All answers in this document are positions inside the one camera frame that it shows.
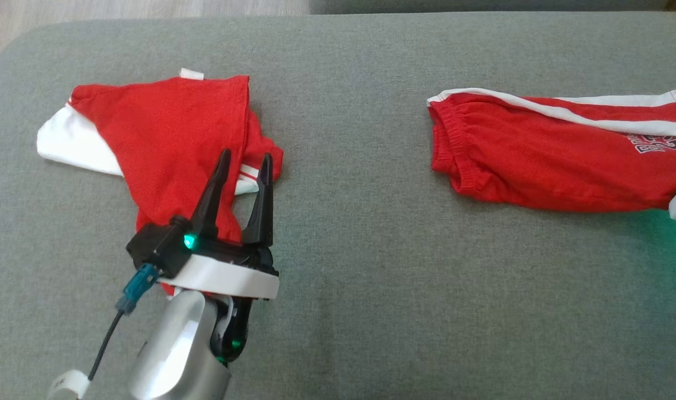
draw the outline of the printed logo on pants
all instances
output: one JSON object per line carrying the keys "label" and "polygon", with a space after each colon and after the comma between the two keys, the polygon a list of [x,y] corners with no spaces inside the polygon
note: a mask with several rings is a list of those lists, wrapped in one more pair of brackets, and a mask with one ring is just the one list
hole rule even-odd
{"label": "printed logo on pants", "polygon": [[673,136],[648,136],[646,134],[629,134],[635,149],[640,154],[648,152],[665,152],[667,150],[676,150],[676,139]]}

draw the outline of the red sweatpants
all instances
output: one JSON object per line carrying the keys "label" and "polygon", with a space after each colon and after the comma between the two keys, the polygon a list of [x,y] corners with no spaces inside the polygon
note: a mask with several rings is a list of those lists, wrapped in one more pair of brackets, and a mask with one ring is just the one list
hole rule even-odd
{"label": "red sweatpants", "polygon": [[432,168],[456,192],[567,212],[668,208],[676,194],[676,91],[518,98],[455,89],[430,98]]}

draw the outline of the red fabric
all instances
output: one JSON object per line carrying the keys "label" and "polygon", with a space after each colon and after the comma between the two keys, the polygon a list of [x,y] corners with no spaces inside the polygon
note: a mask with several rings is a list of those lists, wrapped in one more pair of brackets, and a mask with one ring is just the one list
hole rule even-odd
{"label": "red fabric", "polygon": [[[593,106],[527,98],[587,119],[676,122],[676,102]],[[676,137],[623,134],[546,117],[483,94],[432,102],[432,168],[483,202],[567,212],[668,208],[676,194]]]}
{"label": "red fabric", "polygon": [[189,218],[227,148],[232,160],[217,226],[219,238],[241,241],[231,206],[242,163],[258,169],[270,152],[277,179],[283,158],[283,151],[261,135],[249,109],[248,82],[248,76],[171,78],[74,89],[69,104],[96,125],[118,160],[138,205],[137,229],[149,221],[165,225],[176,214]]}

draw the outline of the gray sofa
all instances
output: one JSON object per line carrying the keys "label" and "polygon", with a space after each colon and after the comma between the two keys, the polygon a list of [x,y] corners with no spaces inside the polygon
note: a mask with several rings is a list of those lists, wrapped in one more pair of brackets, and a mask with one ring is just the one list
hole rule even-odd
{"label": "gray sofa", "polygon": [[310,0],[312,13],[663,10],[668,0]]}
{"label": "gray sofa", "polygon": [[[676,88],[676,13],[437,13],[93,21],[0,56],[0,398],[87,372],[132,276],[123,180],[43,161],[77,84],[251,75],[285,150],[278,298],[227,398],[676,399],[676,223],[459,197],[430,170],[425,99]],[[246,221],[252,198],[236,213]],[[166,301],[121,321],[90,400],[125,397]]]}

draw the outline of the green indicator light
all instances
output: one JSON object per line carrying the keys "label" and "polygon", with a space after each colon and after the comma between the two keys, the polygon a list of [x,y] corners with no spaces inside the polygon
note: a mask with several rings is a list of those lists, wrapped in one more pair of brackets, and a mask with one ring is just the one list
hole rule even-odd
{"label": "green indicator light", "polygon": [[186,248],[189,248],[190,250],[192,250],[193,247],[195,247],[196,241],[197,241],[197,236],[191,235],[189,233],[187,235],[185,235],[185,246],[186,246]]}

